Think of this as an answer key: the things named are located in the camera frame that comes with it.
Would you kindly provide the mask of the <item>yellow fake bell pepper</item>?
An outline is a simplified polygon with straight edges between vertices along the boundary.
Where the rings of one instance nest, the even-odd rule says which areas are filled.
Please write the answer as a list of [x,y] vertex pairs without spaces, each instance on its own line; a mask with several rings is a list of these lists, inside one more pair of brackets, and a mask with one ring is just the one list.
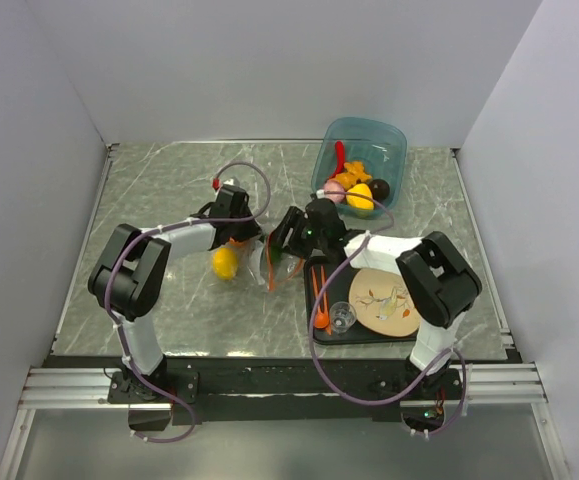
[[373,194],[365,183],[351,187],[346,195],[347,204],[357,210],[372,211],[374,209]]

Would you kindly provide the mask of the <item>purple fake onion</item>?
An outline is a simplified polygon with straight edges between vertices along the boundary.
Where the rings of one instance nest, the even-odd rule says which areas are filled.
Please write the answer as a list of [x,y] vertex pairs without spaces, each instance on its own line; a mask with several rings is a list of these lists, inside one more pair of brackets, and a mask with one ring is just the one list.
[[346,190],[344,186],[336,180],[330,179],[323,185],[324,197],[336,204],[346,202]]

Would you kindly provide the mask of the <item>clear zip top bag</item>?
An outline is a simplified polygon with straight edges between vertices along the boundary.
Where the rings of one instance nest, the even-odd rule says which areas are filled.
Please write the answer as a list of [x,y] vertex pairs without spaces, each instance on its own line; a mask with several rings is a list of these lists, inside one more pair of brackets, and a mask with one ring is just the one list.
[[304,265],[303,259],[272,246],[266,235],[248,242],[244,260],[254,283],[267,292],[293,279]]

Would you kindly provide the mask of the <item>tan fake ginger root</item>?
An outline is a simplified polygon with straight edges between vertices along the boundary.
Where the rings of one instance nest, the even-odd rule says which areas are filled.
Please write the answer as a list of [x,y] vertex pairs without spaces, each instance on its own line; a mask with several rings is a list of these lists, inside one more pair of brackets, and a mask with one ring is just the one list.
[[343,172],[333,178],[341,183],[345,190],[359,183],[368,183],[372,179],[373,177],[365,170],[365,164],[358,160],[345,162]]

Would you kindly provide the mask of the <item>dark brown fake fruit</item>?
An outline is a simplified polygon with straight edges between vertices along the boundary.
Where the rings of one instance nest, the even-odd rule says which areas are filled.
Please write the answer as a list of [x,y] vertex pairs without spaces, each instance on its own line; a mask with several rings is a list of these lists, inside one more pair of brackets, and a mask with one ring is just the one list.
[[383,202],[386,200],[391,193],[390,185],[384,179],[374,178],[368,182],[368,187],[373,198],[378,202]]

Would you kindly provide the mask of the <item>red fake chili pepper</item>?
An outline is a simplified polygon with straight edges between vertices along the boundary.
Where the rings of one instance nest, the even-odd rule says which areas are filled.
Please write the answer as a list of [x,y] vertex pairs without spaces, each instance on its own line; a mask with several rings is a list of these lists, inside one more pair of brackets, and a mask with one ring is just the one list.
[[346,161],[345,147],[342,141],[337,140],[334,144],[335,160],[336,165],[333,172],[328,176],[329,179],[335,178],[338,174],[342,173],[344,170],[344,164]]

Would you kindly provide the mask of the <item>orange fake fruit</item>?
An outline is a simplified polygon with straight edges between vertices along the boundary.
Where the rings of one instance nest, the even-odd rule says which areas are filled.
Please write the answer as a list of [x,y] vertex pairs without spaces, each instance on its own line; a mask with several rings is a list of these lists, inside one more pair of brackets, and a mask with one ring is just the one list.
[[244,248],[244,247],[246,247],[246,246],[249,244],[249,242],[250,242],[249,240],[237,241],[237,240],[235,240],[235,239],[233,239],[233,238],[231,238],[231,239],[229,240],[229,244],[232,245],[232,246],[234,246],[234,247],[236,247],[236,248]]

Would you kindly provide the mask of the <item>green fake vegetable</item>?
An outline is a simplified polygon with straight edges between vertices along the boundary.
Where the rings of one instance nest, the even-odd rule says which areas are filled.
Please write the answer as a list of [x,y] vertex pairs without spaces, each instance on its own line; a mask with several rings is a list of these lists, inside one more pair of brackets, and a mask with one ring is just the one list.
[[270,247],[268,251],[268,259],[272,264],[280,262],[283,258],[283,251],[276,247]]

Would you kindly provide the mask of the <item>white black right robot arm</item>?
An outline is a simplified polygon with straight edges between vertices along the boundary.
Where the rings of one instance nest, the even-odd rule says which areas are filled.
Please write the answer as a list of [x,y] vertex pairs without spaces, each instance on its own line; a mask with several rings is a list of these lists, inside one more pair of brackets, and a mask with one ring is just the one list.
[[398,238],[349,229],[336,204],[319,198],[301,210],[288,209],[268,245],[301,259],[321,251],[335,266],[371,269],[402,278],[421,315],[406,375],[408,390],[429,398],[442,384],[440,370],[451,357],[458,325],[482,292],[467,260],[442,232]]

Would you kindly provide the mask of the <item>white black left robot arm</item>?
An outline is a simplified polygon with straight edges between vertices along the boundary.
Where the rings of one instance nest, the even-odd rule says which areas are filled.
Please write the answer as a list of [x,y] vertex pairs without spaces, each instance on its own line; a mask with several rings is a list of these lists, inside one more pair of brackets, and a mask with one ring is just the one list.
[[123,364],[134,373],[132,390],[141,399],[156,401],[168,387],[166,356],[151,318],[168,262],[257,237],[261,228],[248,201],[244,189],[224,184],[213,201],[177,225],[139,229],[121,224],[112,232],[87,288],[114,322]]

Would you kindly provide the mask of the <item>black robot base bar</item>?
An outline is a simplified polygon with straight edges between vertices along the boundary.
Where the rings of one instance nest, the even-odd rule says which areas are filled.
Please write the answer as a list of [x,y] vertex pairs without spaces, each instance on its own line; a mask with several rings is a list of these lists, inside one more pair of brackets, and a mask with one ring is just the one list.
[[419,417],[438,427],[447,401],[463,394],[458,371],[445,367],[411,392],[412,366],[400,360],[326,360],[330,379],[357,404],[328,387],[312,361],[201,360],[174,362],[151,391],[127,368],[112,374],[107,400],[130,409],[129,424],[161,431],[167,424],[228,421],[368,418],[399,422]]

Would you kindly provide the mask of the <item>orange plastic spoon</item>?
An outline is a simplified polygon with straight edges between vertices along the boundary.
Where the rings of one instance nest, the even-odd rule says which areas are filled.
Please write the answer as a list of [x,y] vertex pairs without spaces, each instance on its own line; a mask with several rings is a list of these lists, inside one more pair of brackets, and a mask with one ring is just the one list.
[[315,314],[313,325],[316,329],[326,329],[329,326],[329,318],[328,316],[318,310]]

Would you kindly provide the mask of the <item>beige bird pattern plate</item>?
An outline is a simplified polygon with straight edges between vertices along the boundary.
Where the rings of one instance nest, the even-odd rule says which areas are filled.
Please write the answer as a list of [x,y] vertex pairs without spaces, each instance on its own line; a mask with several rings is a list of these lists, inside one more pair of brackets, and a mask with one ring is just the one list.
[[361,269],[354,276],[348,302],[367,329],[387,337],[405,338],[418,331],[421,316],[403,278],[376,269]]

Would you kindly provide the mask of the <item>teal transparent plastic bin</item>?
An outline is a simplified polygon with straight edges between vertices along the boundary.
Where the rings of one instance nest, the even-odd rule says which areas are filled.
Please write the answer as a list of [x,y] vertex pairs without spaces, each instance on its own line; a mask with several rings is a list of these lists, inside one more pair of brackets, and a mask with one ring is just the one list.
[[398,200],[407,158],[407,139],[389,124],[343,117],[328,127],[311,178],[314,192],[329,181],[369,193],[382,206]]

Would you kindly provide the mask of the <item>aluminium frame rail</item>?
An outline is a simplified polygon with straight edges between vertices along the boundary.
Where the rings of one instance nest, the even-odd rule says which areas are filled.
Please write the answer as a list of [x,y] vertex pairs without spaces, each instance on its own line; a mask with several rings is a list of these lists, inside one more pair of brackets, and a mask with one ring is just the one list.
[[468,405],[546,403],[547,396],[533,363],[469,364],[466,369]]

